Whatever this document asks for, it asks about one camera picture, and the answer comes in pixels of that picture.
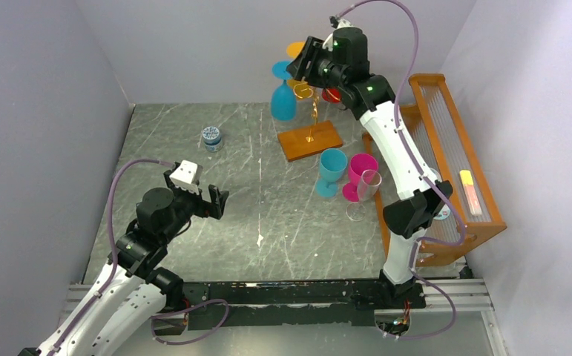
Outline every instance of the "glass base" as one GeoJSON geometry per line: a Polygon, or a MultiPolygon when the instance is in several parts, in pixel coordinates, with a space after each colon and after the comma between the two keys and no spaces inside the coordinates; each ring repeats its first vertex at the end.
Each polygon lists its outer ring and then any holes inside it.
{"type": "Polygon", "coordinates": [[[351,221],[361,221],[366,216],[366,208],[360,202],[352,202],[346,206],[346,216],[351,221]]]}

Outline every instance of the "small jar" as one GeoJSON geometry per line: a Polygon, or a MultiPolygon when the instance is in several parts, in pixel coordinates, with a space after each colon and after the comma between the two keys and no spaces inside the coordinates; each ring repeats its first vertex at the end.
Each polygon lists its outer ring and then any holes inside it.
{"type": "Polygon", "coordinates": [[[223,147],[223,136],[220,129],[215,126],[208,126],[203,129],[203,144],[207,151],[218,152],[223,147]]]}

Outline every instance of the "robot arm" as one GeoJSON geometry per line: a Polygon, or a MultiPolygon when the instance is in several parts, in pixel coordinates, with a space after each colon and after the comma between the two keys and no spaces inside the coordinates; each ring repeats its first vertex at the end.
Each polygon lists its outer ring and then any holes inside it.
{"type": "Polygon", "coordinates": [[[137,204],[137,218],[117,239],[117,267],[109,258],[69,318],[38,348],[24,349],[20,356],[112,355],[152,315],[182,309],[183,279],[156,266],[192,216],[220,219],[223,215],[229,193],[210,185],[211,202],[204,201],[198,188],[201,170],[183,161],[164,173],[168,187],[144,194],[137,204]],[[111,283],[101,293],[99,287],[109,277],[111,283]]]}
{"type": "Polygon", "coordinates": [[[388,81],[369,72],[367,39],[362,30],[344,19],[332,17],[330,20],[337,28],[332,35],[325,41],[308,37],[287,70],[295,80],[305,80],[313,87],[338,89],[342,103],[369,132],[386,161],[395,180],[399,201],[384,208],[392,248],[383,275],[393,285],[394,293],[400,294],[414,283],[411,249],[415,241],[425,235],[433,217],[443,206],[441,198],[424,178],[434,182],[446,197],[451,195],[452,185],[448,181],[437,181],[407,133],[401,115],[395,117],[395,94],[388,81]],[[406,145],[400,131],[403,131],[406,145]],[[422,167],[423,175],[415,168],[407,148],[422,167]]]}

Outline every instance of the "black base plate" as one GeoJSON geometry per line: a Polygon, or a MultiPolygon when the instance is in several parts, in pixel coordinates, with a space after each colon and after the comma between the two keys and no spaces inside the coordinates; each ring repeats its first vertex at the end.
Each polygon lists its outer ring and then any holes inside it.
{"type": "MultiPolygon", "coordinates": [[[[185,283],[191,304],[203,295],[224,299],[231,311],[224,326],[273,326],[282,324],[351,323],[374,326],[376,309],[425,308],[421,284],[391,298],[387,282],[381,279],[304,280],[283,282],[185,283]]],[[[188,329],[213,328],[222,318],[224,306],[209,306],[192,313],[188,329]]]]}

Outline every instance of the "jar lid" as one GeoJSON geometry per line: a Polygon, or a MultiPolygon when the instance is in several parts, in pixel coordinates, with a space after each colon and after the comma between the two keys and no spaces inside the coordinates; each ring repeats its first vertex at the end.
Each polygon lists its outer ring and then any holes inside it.
{"type": "Polygon", "coordinates": [[[215,126],[208,126],[203,129],[203,141],[212,144],[220,140],[220,129],[215,126]]]}

